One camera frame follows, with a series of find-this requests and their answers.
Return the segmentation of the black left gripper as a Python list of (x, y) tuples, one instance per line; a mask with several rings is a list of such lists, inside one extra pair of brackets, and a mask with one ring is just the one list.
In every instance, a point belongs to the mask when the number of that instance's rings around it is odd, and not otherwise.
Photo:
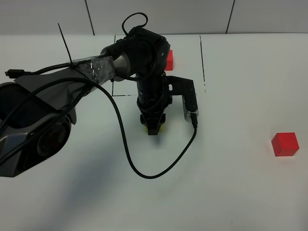
[(140, 122), (148, 135), (157, 135), (166, 121), (164, 110), (172, 101), (168, 93), (165, 71), (161, 74), (137, 81), (137, 106), (141, 112)]

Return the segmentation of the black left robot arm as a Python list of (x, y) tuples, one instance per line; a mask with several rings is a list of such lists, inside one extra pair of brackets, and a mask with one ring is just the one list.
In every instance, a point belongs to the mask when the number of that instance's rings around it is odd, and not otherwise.
[(36, 72), (10, 69), (0, 86), (0, 175), (13, 178), (58, 153), (77, 121), (79, 101), (107, 81), (138, 83), (140, 111), (163, 113), (166, 38), (141, 26), (99, 55)]

